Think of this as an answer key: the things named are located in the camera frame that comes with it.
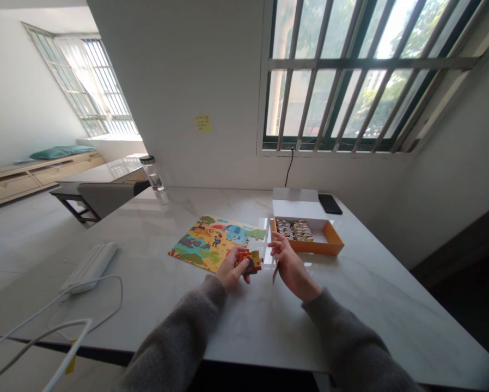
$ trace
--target sticky note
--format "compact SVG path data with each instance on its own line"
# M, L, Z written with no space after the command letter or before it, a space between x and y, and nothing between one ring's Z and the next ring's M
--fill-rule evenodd
M209 114L195 116L195 122L197 123L197 129L199 133L210 133L212 132L212 120Z

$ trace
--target white box lid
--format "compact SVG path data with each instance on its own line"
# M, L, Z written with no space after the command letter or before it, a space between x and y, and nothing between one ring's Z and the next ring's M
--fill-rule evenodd
M274 188L272 204L276 217L328 219L315 189Z

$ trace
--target yellow sticky note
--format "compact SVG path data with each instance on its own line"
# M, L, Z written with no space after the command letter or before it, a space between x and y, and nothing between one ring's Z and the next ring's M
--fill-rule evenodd
M73 345L76 344L76 341L77 339L74 339L72 341L72 346L70 346L70 348L72 348ZM66 367L65 374L71 374L74 371L75 364L76 364L76 356L72 358L72 361L70 361L69 365Z
M199 133L210 133L212 132L212 120L209 114L202 116L195 116L195 122L197 123L197 129Z

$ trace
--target mobile phone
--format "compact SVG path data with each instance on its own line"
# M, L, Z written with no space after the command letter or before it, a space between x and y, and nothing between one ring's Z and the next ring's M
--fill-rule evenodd
M343 212L332 195L319 193L319 201L327 213L342 215Z

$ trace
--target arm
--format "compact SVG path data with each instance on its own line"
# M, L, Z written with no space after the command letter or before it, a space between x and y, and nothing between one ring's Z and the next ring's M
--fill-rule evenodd
M360 322L327 289L303 303L317 326L330 371L344 391L420 391L395 362L380 336Z
M272 232L279 275L316 325L332 376L343 391L420 391L375 331L312 280L288 240Z
M210 331L223 309L227 292L237 285L249 261L234 268L234 247L216 275L187 293L167 318L143 341L115 391L182 391L190 384Z

